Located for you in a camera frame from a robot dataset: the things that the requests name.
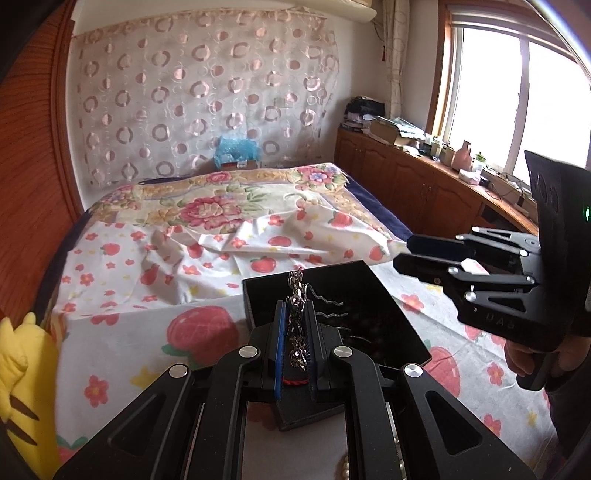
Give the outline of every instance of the wooden desk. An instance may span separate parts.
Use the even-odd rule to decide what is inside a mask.
[[[454,238],[472,226],[501,228],[490,221],[498,216],[508,229],[538,235],[531,219],[486,188],[461,181],[450,167],[366,135],[339,130],[335,163],[414,233]]]

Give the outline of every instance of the bed sheet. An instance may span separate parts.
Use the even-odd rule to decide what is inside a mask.
[[[554,431],[542,394],[519,389],[502,340],[460,325],[440,288],[394,271],[400,251],[331,164],[116,190],[69,252],[50,320],[62,460],[170,365],[210,365],[246,343],[243,278],[362,259],[430,348],[431,374],[530,466],[543,464]],[[245,480],[332,480],[345,452],[342,416],[279,432],[269,406],[249,406]]]

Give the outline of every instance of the curtain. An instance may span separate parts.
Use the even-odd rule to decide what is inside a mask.
[[[409,0],[384,0],[384,43],[389,95],[386,115],[402,116],[401,78],[408,43]]]
[[[290,10],[195,10],[74,38],[71,95],[93,186],[208,173],[221,137],[267,166],[314,163],[339,71],[335,33]]]

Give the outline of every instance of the pikachu plush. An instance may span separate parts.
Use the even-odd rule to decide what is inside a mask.
[[[60,466],[54,404],[58,352],[29,313],[12,329],[0,322],[0,419],[21,456],[41,480]]]

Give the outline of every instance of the window blind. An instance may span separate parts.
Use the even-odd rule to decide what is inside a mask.
[[[533,19],[487,7],[449,5],[452,27],[476,28],[525,38],[573,59],[571,52],[558,35],[541,18]]]

